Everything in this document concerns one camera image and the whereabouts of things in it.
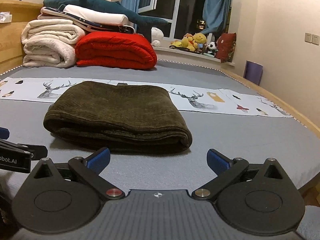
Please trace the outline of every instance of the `red cushion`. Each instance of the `red cushion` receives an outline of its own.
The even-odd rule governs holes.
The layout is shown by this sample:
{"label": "red cushion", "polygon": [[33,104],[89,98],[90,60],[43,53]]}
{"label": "red cushion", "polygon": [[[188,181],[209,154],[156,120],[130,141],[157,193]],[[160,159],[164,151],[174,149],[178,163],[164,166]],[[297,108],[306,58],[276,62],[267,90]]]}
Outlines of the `red cushion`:
{"label": "red cushion", "polygon": [[236,33],[223,33],[217,41],[216,58],[221,60],[221,63],[227,62],[236,47]]}
{"label": "red cushion", "polygon": [[157,56],[151,44],[139,34],[92,32],[76,45],[77,65],[150,69]]}

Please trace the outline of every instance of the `panda plush toy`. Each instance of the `panda plush toy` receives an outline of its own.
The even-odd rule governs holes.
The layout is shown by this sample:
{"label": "panda plush toy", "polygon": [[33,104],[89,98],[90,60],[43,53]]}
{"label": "panda plush toy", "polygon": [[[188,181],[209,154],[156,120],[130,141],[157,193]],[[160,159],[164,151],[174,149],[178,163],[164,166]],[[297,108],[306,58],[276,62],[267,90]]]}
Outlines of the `panda plush toy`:
{"label": "panda plush toy", "polygon": [[213,55],[215,57],[218,51],[215,42],[211,41],[210,43],[208,43],[207,48],[208,48],[208,54]]}

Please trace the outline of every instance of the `bed runner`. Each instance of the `bed runner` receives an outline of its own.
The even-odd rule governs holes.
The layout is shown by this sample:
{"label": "bed runner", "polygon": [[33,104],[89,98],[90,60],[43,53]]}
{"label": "bed runner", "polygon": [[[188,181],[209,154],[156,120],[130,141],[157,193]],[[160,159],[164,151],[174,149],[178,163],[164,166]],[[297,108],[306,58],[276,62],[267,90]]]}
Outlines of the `bed runner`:
{"label": "bed runner", "polygon": [[151,85],[166,89],[180,111],[265,117],[292,117],[262,96],[240,94],[229,89],[208,89],[164,83],[86,78],[5,78],[0,99],[54,103],[69,87],[83,81],[111,85]]}

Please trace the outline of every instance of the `shark plush toy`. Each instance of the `shark plush toy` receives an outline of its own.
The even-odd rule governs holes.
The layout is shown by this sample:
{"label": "shark plush toy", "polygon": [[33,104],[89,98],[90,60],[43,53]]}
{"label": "shark plush toy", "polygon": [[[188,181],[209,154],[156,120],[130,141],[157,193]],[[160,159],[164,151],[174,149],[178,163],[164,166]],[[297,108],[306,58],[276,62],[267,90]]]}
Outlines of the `shark plush toy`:
{"label": "shark plush toy", "polygon": [[44,0],[43,5],[63,10],[68,4],[81,6],[98,12],[118,13],[127,16],[130,22],[138,25],[140,32],[151,43],[151,28],[155,25],[166,25],[167,21],[150,16],[141,16],[131,10],[124,8],[119,2],[107,0]]}

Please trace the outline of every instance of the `purple yoga mat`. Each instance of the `purple yoga mat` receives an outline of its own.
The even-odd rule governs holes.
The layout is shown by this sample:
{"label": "purple yoga mat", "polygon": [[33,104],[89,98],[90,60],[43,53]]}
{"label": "purple yoga mat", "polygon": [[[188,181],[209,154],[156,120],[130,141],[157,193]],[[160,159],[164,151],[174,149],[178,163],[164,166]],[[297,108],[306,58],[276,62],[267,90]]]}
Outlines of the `purple yoga mat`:
{"label": "purple yoga mat", "polygon": [[256,85],[259,85],[262,77],[262,69],[263,66],[260,64],[247,61],[243,77]]}

